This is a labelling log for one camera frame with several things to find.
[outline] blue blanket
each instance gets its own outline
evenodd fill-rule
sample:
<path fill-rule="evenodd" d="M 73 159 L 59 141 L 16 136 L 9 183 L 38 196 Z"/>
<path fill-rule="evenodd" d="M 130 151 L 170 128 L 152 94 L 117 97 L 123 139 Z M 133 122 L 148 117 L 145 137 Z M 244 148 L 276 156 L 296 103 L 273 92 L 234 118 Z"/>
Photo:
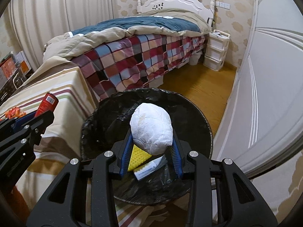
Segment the blue blanket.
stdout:
<path fill-rule="evenodd" d="M 167 19 L 164 17 L 153 17 L 153 16 L 135 16 L 135 17 L 126 17 L 119 19 L 110 19 L 103 22 L 100 22 L 94 26 L 86 26 L 84 28 L 72 31 L 73 35 L 76 34 L 87 34 L 92 31 L 102 31 L 112 27 L 119 27 L 122 29 L 128 29 L 132 26 L 157 26 L 165 27 L 171 31 L 195 31 L 201 32 L 200 28 L 187 20 L 172 18 Z"/>

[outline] white tissue ball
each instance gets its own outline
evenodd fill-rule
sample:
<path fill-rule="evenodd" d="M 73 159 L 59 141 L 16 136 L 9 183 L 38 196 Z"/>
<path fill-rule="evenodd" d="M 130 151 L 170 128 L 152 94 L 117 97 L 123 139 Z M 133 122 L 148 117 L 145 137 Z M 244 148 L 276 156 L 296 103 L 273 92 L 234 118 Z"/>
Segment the white tissue ball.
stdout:
<path fill-rule="evenodd" d="M 151 155 L 162 154 L 172 145 L 172 122 L 157 105 L 142 103 L 131 116 L 130 125 L 134 144 Z"/>

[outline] floral wallpaper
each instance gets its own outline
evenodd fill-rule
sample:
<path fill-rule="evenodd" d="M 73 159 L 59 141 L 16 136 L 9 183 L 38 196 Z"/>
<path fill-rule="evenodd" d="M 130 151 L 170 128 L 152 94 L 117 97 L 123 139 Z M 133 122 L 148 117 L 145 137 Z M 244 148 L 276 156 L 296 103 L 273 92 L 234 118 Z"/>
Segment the floral wallpaper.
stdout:
<path fill-rule="evenodd" d="M 217 8 L 213 29 L 225 31 L 231 35 L 225 61 L 240 66 L 247 46 L 252 23 L 254 0 L 216 0 L 230 4 L 230 10 Z M 201 0 L 209 8 L 210 0 Z M 119 16 L 137 14 L 137 0 L 117 0 Z"/>
<path fill-rule="evenodd" d="M 10 51 L 20 52 L 21 47 L 15 36 L 6 9 L 0 18 L 0 60 Z"/>

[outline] wooden floor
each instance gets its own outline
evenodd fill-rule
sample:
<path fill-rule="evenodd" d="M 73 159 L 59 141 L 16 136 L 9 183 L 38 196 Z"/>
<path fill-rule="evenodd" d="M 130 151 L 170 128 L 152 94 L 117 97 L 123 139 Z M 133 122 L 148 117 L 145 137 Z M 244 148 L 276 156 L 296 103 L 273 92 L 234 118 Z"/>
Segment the wooden floor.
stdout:
<path fill-rule="evenodd" d="M 186 64 L 164 76 L 159 88 L 178 92 L 195 103 L 206 116 L 215 135 L 222 119 L 227 99 L 231 93 L 236 69 L 225 65 L 219 72 L 202 64 Z M 150 227 L 184 227 L 187 212 L 173 205 L 167 205 L 169 216 L 162 222 L 154 221 Z"/>

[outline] black plastic bag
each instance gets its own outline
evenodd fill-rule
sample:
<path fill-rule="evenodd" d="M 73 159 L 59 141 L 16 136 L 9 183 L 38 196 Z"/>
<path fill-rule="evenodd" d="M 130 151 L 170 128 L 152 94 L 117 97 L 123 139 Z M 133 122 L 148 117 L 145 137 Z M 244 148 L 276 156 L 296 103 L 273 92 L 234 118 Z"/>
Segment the black plastic bag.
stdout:
<path fill-rule="evenodd" d="M 131 116 L 141 103 L 152 103 L 164 108 L 178 138 L 188 142 L 193 150 L 211 157 L 212 132 L 195 104 L 172 91 L 140 88 L 116 93 L 99 103 L 98 109 L 82 127 L 82 160 L 94 159 L 110 150 L 115 142 L 124 140 L 130 128 Z M 190 181 L 178 179 L 170 164 L 139 182 L 133 172 L 129 172 L 122 181 L 113 180 L 115 198 L 136 205 L 165 204 L 185 195 L 190 186 Z"/>

